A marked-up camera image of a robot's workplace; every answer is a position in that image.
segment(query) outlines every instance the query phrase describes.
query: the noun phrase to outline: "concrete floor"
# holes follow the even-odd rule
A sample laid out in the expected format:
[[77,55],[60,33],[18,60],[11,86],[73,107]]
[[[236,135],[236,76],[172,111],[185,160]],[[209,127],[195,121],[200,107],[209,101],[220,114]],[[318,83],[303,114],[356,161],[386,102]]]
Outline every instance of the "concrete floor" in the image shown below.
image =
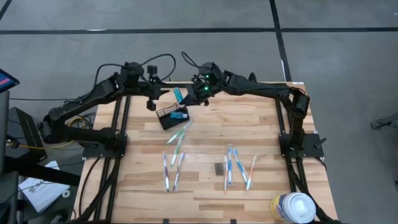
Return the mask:
[[[282,27],[398,26],[394,0],[276,3]],[[1,30],[273,25],[266,0],[13,0],[0,21]],[[339,219],[396,223],[398,130],[373,131],[369,122],[398,111],[398,33],[284,33],[283,37],[292,79],[305,82],[315,125],[321,137],[328,138],[324,150]],[[172,80],[188,80],[196,70],[182,61],[181,50],[198,63],[215,61],[241,75],[255,72],[259,80],[284,80],[273,32],[0,35],[0,49],[1,68],[21,81],[11,97],[74,98],[91,88],[98,65],[143,62],[161,53],[177,58]],[[171,68],[167,58],[154,64],[160,76]],[[100,77],[113,71],[104,69]],[[11,106],[40,119],[60,103],[12,101]]]

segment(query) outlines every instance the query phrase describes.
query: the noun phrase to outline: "computer screen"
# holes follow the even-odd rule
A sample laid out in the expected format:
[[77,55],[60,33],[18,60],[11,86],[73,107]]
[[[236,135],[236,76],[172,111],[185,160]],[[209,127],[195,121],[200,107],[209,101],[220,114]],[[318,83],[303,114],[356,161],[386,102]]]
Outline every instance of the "computer screen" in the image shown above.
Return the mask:
[[0,93],[19,84],[18,79],[0,69]]

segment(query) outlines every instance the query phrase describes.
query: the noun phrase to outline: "black bracket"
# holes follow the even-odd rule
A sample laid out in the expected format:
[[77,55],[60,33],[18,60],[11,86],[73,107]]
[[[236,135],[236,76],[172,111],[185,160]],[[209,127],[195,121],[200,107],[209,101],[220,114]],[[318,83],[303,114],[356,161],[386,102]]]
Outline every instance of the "black bracket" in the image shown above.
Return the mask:
[[79,144],[83,146],[85,149],[83,151],[83,159],[91,158],[91,157],[103,157],[103,158],[118,158],[124,157],[126,152],[127,145],[127,134],[119,134],[117,140],[115,140],[115,144],[113,146],[105,146],[104,144],[98,142],[85,142],[79,141]]
[[303,140],[303,150],[293,150],[289,146],[289,134],[279,135],[280,152],[283,157],[323,157],[322,143],[326,139],[320,139],[319,134],[306,134]]

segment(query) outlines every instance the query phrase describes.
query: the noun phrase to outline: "wooden tabletop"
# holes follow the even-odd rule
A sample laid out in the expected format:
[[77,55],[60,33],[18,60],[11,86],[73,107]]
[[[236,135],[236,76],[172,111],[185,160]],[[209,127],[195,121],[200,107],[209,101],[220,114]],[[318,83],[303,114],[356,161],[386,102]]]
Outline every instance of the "wooden tabletop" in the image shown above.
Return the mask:
[[[302,83],[288,83],[305,89]],[[284,158],[280,155],[280,133],[275,101],[260,96],[229,96],[219,93],[210,98],[210,105],[190,106],[193,124],[185,131],[180,152],[187,155],[183,162],[177,192],[165,191],[162,153],[167,153],[170,186],[174,185],[177,166],[170,167],[175,141],[166,142],[182,124],[164,131],[155,112],[146,109],[147,98],[133,96],[127,124],[128,146],[121,161],[118,187],[113,208],[113,223],[278,223],[270,213],[270,201],[290,192]],[[156,101],[157,109],[176,102],[173,91]],[[115,103],[98,107],[95,129],[111,126]],[[119,126],[123,110],[120,110]],[[304,120],[304,130],[315,130],[311,110]],[[227,144],[232,144],[247,171],[254,155],[257,161],[253,185],[245,191],[241,173],[233,159],[233,186],[224,194],[223,176],[216,176],[215,163],[223,162]],[[75,210],[83,181],[94,159],[85,162],[81,175]],[[103,169],[100,160],[88,179],[83,196],[83,211],[98,191]],[[322,209],[337,218],[325,168],[315,159],[304,159],[308,188]],[[101,216],[104,217],[108,196]]]

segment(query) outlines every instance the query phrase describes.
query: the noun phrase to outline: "plastic container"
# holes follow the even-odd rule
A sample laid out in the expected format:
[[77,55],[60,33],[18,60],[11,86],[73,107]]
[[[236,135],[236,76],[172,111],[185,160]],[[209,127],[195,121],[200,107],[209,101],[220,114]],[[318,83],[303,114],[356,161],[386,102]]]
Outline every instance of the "plastic container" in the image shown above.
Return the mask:
[[189,120],[188,109],[186,106],[179,105],[178,103],[156,111],[160,124],[163,130],[172,128],[182,122]]
[[315,218],[313,200],[304,193],[290,193],[275,197],[271,201],[272,215],[281,221],[309,223]]

